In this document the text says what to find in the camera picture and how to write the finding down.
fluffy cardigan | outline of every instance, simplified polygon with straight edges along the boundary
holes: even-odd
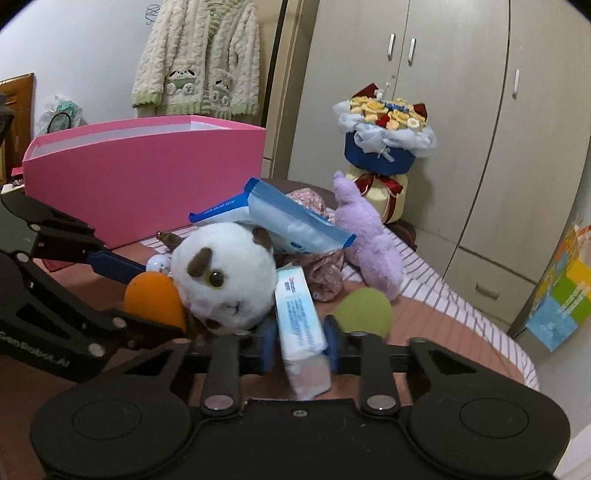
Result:
[[[164,0],[139,61],[132,104],[219,118],[258,110],[259,31],[249,0]]]

cabinet handle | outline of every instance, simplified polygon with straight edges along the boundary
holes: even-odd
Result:
[[[408,66],[412,67],[413,66],[413,60],[414,60],[414,49],[417,46],[417,39],[416,38],[411,38],[410,39],[410,49],[408,51]]]
[[[394,42],[396,42],[396,35],[391,33],[390,42],[388,43],[388,61],[392,61],[392,56],[394,55]]]
[[[482,288],[478,283],[476,284],[475,290],[476,293],[478,293],[479,295],[482,295],[483,297],[488,297],[492,301],[497,301],[497,299],[499,298],[499,294],[497,292]]]
[[[517,100],[517,91],[519,90],[519,69],[515,69],[515,83],[513,84],[513,100]]]

pink storage box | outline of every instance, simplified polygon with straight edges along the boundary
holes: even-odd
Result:
[[[261,127],[197,115],[86,125],[33,140],[25,191],[120,247],[241,192],[261,174],[264,143]]]

blue gift box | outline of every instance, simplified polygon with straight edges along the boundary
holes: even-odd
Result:
[[[345,135],[345,158],[357,168],[368,170],[372,173],[385,175],[399,175],[406,173],[413,166],[415,156],[403,148],[388,148],[388,154],[394,159],[390,162],[384,155],[377,153],[363,153],[363,150],[355,143],[355,133]]]

red bow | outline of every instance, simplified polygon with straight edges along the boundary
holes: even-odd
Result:
[[[399,193],[402,193],[404,188],[396,180],[391,179],[390,177],[386,177],[384,175],[377,175],[374,173],[364,173],[357,180],[355,180],[355,184],[357,185],[357,188],[361,192],[362,196],[367,195],[369,189],[374,184],[374,180],[381,181],[384,184],[384,186],[388,189],[389,195],[388,204],[386,205],[386,216],[382,216],[382,221],[384,223],[388,223],[388,221],[392,218],[392,215],[394,214],[394,210],[396,208],[396,196]]]

